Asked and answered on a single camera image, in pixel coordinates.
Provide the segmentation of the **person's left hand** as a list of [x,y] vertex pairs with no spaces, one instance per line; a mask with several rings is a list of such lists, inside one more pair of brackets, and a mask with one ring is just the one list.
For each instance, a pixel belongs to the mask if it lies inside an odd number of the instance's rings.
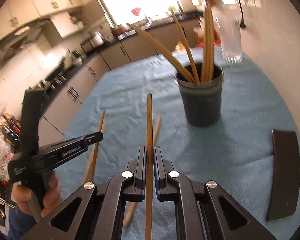
[[[50,214],[55,208],[57,208],[63,201],[61,196],[61,184],[59,183],[57,174],[52,171],[48,180],[48,190],[43,198],[44,207],[41,210],[41,216],[44,218]],[[34,193],[31,189],[24,185],[17,185],[13,189],[13,196],[19,209],[29,215],[33,216],[29,202],[32,200]]]

